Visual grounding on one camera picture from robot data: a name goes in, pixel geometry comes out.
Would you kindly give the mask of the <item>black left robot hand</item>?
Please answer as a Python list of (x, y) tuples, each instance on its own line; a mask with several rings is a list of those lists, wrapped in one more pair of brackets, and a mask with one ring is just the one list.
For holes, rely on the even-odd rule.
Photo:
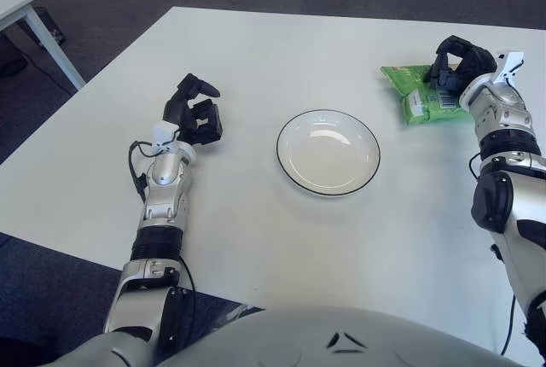
[(219, 90), (188, 73), (166, 103), (163, 120), (178, 126), (178, 141), (190, 145), (219, 141), (223, 127), (218, 105), (212, 102), (218, 97)]

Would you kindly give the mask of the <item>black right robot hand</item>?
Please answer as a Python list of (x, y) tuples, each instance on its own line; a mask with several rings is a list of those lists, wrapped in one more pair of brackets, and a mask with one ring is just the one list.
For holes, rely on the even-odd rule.
[(480, 75), (494, 73), (497, 63), (492, 54), (457, 36), (446, 38), (436, 49), (436, 59), (423, 82), (432, 90), (459, 96)]

